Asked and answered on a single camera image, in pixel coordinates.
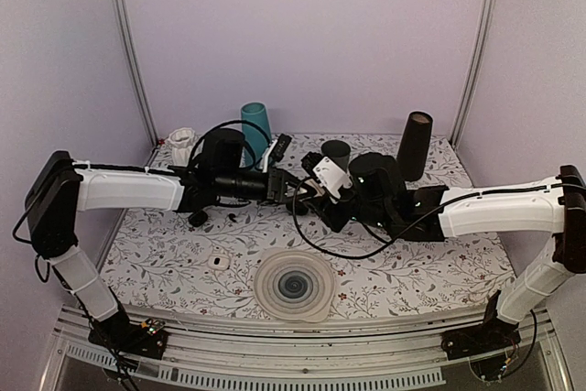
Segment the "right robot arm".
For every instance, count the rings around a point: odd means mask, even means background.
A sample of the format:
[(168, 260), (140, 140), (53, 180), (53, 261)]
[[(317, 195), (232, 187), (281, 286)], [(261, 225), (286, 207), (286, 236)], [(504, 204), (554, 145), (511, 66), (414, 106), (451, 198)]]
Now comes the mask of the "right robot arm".
[(385, 230), (391, 240), (439, 242), (467, 234), (546, 232), (536, 259), (486, 308), (485, 322), (473, 332), (483, 351), (505, 340), (542, 299), (585, 271), (585, 181), (572, 165), (558, 175), (513, 186), (409, 190), (395, 159), (367, 153), (341, 168), (316, 156), (305, 169), (323, 188), (309, 205), (338, 232), (349, 221)]

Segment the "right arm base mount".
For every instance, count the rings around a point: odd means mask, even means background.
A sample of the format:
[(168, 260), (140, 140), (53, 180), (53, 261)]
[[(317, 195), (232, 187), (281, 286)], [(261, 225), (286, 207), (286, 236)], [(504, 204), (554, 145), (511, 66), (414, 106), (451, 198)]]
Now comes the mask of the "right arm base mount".
[(518, 323), (506, 322), (499, 315), (500, 295), (501, 291), (497, 290), (489, 298), (481, 323), (441, 334), (440, 348), (449, 360), (513, 347), (521, 342)]

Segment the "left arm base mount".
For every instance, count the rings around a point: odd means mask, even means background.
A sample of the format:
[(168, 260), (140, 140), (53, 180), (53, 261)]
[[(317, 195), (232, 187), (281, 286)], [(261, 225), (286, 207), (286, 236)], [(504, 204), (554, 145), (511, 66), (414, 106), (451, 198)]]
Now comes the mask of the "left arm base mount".
[(161, 360), (167, 348), (169, 333), (163, 320), (153, 318), (132, 323), (124, 310), (112, 317), (93, 320), (88, 341), (116, 352)]

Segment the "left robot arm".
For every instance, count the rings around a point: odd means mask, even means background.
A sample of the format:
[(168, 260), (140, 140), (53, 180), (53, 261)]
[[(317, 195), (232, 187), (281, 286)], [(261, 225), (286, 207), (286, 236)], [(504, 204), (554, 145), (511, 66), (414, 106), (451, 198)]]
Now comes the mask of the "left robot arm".
[(277, 168), (290, 136), (265, 139), (256, 154), (244, 133), (230, 123), (214, 127), (191, 150), (185, 166), (168, 169), (96, 165), (76, 162), (68, 152), (49, 158), (29, 191), (23, 219), (29, 242), (48, 262), (70, 293), (99, 321), (102, 336), (117, 349), (136, 341), (134, 325), (102, 281), (95, 265), (80, 249), (75, 234), (78, 212), (100, 209), (154, 209), (186, 213), (190, 224), (205, 223), (204, 211), (224, 198), (287, 204), (287, 185), (293, 180)]

